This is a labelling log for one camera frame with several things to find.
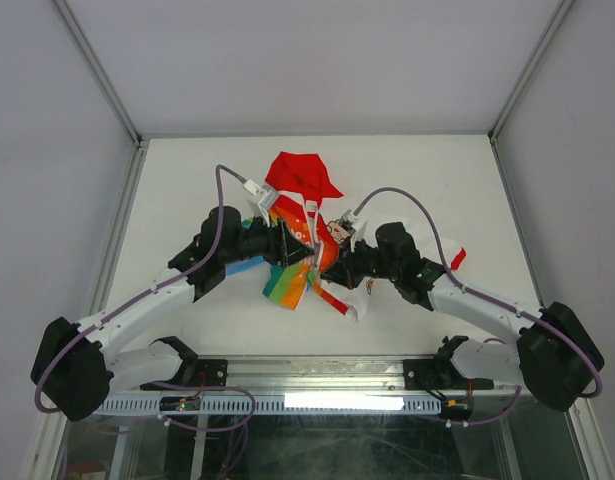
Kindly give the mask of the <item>white red rainbow kids jacket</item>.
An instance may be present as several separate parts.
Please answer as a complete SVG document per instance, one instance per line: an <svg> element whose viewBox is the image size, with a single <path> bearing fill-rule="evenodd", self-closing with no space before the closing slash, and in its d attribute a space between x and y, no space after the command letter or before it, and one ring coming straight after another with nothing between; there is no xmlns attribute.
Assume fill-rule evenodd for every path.
<svg viewBox="0 0 615 480"><path fill-rule="evenodd" d="M247 188L260 196L256 212L274 226L286 224L293 238L312 250L295 264L270 268L263 293L289 309L312 290L338 313L358 321L367 313L376 280L388 280L409 299L423 300L432 280L457 271L466 257L455 241L439 259L423 257L401 222L367 224L354 211L337 217L344 195L314 153L279 153L264 184Z"/></svg>

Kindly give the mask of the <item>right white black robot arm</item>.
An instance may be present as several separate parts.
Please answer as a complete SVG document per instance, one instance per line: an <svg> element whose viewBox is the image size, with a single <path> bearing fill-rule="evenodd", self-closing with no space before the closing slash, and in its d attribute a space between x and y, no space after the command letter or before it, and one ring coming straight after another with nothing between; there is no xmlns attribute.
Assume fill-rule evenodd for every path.
<svg viewBox="0 0 615 480"><path fill-rule="evenodd" d="M513 302L460 282L444 264L420 254L400 222L387 223L368 244L347 221L327 229L338 244L323 280L353 289L365 280L386 280L410 304L463 320L487 333L443 339L437 352L417 360L419 389L457 390L473 380L527 389L543 405L567 411L601 390L604 359L576 314L554 302L548 307Z"/></svg>

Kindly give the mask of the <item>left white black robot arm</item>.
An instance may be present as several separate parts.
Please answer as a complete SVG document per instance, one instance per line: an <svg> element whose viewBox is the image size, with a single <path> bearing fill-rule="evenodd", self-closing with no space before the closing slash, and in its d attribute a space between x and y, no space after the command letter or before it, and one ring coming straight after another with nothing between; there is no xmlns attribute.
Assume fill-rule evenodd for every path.
<svg viewBox="0 0 615 480"><path fill-rule="evenodd" d="M47 325L30 374L36 408L80 421L125 386L166 380L175 388L188 387L197 366L169 343L157 341L153 349L133 351L126 346L217 287L231 264L260 257L290 267L313 253L283 219L256 217L244 226L236 208L212 209L191 243L142 292L76 322L58 317Z"/></svg>

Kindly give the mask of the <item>small black connector box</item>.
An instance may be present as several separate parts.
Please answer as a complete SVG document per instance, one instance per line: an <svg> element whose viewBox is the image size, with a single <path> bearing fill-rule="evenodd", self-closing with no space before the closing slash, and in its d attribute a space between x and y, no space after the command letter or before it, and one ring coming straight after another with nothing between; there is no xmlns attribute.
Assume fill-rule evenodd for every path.
<svg viewBox="0 0 615 480"><path fill-rule="evenodd" d="M468 421L473 413L473 405L467 401L447 400L441 405L438 415L443 420Z"/></svg>

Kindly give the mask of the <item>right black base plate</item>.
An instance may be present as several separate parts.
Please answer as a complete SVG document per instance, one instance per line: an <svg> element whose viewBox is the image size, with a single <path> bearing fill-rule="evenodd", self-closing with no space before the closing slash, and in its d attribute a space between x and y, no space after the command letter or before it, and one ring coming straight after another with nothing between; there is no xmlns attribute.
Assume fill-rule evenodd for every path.
<svg viewBox="0 0 615 480"><path fill-rule="evenodd" d="M468 379L458 372L449 360L435 358L405 359L403 378L405 389L413 390L493 390L490 379Z"/></svg>

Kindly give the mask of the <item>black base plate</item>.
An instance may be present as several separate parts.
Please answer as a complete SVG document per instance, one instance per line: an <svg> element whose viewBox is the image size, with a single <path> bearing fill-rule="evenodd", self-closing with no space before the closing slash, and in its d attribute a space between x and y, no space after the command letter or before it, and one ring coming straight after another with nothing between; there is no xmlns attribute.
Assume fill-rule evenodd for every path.
<svg viewBox="0 0 615 480"><path fill-rule="evenodd" d="M225 386L228 376L228 361L216 358L184 359L176 373L167 379L156 380L140 386L144 391L161 389L160 383L167 383L198 390L200 387Z"/></svg>
<svg viewBox="0 0 615 480"><path fill-rule="evenodd" d="M435 358L405 359L403 378L405 389L413 390L493 390L490 379L468 379L458 372L449 360Z"/></svg>

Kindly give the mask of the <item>aluminium mounting rail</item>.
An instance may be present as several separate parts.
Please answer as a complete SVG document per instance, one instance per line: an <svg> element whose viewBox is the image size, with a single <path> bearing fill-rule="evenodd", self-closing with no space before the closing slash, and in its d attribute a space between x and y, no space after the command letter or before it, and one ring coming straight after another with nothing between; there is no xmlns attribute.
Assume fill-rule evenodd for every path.
<svg viewBox="0 0 615 480"><path fill-rule="evenodd" d="M262 394L302 391L397 393L422 392L405 389L405 359L424 356L232 356L228 361L225 386L240 387ZM181 355L164 344L121 354L106 365L110 391L144 391L145 383L171 378L188 358L215 358Z"/></svg>

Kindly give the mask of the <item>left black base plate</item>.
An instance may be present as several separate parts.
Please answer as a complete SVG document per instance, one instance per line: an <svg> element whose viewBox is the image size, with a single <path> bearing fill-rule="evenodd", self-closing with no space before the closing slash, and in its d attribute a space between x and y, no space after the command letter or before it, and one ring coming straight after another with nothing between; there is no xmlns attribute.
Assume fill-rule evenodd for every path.
<svg viewBox="0 0 615 480"><path fill-rule="evenodd" d="M225 386L228 376L228 361L216 358L184 359L176 373L167 379L156 380L140 386L144 391L161 389L160 383L167 383L198 390L200 387Z"/></svg>

